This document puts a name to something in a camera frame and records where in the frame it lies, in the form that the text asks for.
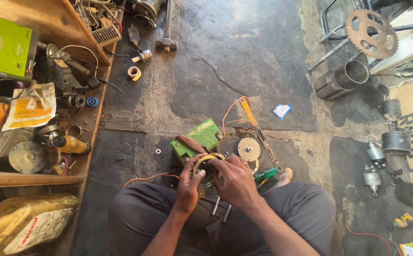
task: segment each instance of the bare foot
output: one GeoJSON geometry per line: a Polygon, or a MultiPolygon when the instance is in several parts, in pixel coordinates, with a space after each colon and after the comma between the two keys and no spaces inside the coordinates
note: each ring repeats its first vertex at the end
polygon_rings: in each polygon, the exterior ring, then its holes
{"type": "Polygon", "coordinates": [[[286,168],[286,171],[283,174],[281,174],[281,177],[279,177],[278,183],[276,183],[276,185],[274,185],[271,189],[269,189],[267,193],[273,189],[277,189],[281,186],[284,186],[285,184],[288,184],[290,180],[292,179],[293,175],[294,175],[294,172],[292,171],[292,169],[286,168]]]}

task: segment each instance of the rusty sprocket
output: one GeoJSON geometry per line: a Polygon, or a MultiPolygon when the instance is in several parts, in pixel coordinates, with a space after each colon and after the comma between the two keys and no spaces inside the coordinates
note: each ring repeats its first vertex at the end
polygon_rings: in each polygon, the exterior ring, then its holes
{"type": "Polygon", "coordinates": [[[349,40],[351,40],[359,50],[372,58],[388,59],[393,56],[398,49],[398,37],[396,36],[396,31],[384,17],[374,11],[358,9],[351,12],[346,20],[346,31],[349,40]],[[372,16],[375,17],[376,20],[380,20],[382,24],[372,20],[372,16]],[[358,31],[355,31],[352,28],[352,20],[354,19],[358,19],[360,22],[358,31]],[[367,31],[369,27],[374,28],[377,31],[379,35],[378,38],[368,35],[367,31]],[[389,38],[390,42],[392,42],[390,45],[386,44],[387,36],[392,38],[389,38]],[[369,46],[374,46],[374,48],[366,49],[366,47],[362,45],[362,42],[369,46]]]}

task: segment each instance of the green screwdriver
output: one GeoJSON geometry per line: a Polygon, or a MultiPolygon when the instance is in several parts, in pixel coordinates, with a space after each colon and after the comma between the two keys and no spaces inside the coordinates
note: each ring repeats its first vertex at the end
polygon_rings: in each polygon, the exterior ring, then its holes
{"type": "Polygon", "coordinates": [[[279,172],[278,168],[274,167],[274,168],[271,168],[271,169],[268,169],[268,170],[264,171],[261,174],[254,174],[254,180],[255,180],[255,182],[257,182],[257,181],[260,181],[262,179],[269,178],[269,177],[277,174],[278,172],[279,172]]]}

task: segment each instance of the blue spool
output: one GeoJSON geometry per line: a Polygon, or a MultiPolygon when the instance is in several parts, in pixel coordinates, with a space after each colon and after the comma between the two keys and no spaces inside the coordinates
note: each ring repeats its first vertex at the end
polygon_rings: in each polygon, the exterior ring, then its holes
{"type": "Polygon", "coordinates": [[[91,107],[97,106],[98,103],[99,103],[99,101],[95,97],[89,97],[86,100],[86,104],[88,104],[88,106],[91,106],[91,107]]]}

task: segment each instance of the person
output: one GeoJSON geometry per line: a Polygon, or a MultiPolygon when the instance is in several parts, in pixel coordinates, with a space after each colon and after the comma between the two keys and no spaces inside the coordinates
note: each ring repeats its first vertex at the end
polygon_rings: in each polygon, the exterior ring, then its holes
{"type": "Polygon", "coordinates": [[[121,190],[109,210],[110,255],[321,255],[330,254],[335,225],[333,196],[309,182],[290,182],[287,168],[279,182],[259,195],[246,160],[231,156],[208,165],[221,197],[198,200],[205,176],[192,175],[199,154],[187,161],[178,189],[136,183],[121,190]],[[231,204],[226,221],[224,215],[231,204]]]}

